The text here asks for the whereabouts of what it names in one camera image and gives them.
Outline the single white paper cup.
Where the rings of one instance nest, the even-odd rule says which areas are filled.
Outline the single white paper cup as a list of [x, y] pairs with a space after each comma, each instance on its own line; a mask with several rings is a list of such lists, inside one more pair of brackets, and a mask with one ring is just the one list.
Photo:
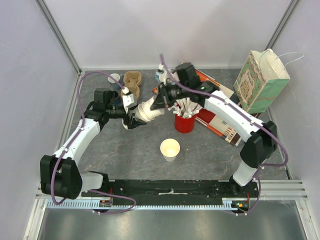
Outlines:
[[167, 162], [173, 162], [180, 149], [180, 144], [173, 138], [167, 138], [160, 144], [160, 152]]

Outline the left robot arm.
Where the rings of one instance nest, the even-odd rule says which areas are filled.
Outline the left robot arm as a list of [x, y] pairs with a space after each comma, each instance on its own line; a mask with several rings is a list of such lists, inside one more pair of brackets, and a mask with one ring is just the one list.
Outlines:
[[90, 171], [81, 174], [80, 159], [91, 141], [101, 132], [110, 119], [121, 119], [126, 129], [143, 125], [136, 120], [133, 110], [138, 106], [134, 94], [124, 88], [122, 106], [114, 103], [117, 93], [108, 88], [97, 88], [94, 99], [86, 109], [81, 109], [81, 119], [68, 140], [53, 154], [40, 160], [41, 191], [50, 195], [54, 204], [60, 205], [66, 199], [74, 200], [82, 192], [92, 190], [99, 197], [110, 191], [105, 173]]

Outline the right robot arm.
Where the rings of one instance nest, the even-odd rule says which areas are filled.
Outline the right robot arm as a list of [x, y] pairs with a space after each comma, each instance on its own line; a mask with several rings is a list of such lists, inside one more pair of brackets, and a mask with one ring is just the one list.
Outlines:
[[272, 121], [264, 123], [245, 112], [212, 81], [201, 81], [195, 67], [189, 62], [178, 65], [174, 71], [162, 63], [157, 72], [160, 84], [151, 110], [169, 108], [177, 100], [189, 98], [216, 114], [240, 135], [244, 141], [240, 151], [241, 163], [231, 177], [229, 191], [235, 197], [242, 196], [258, 168], [277, 149], [276, 125]]

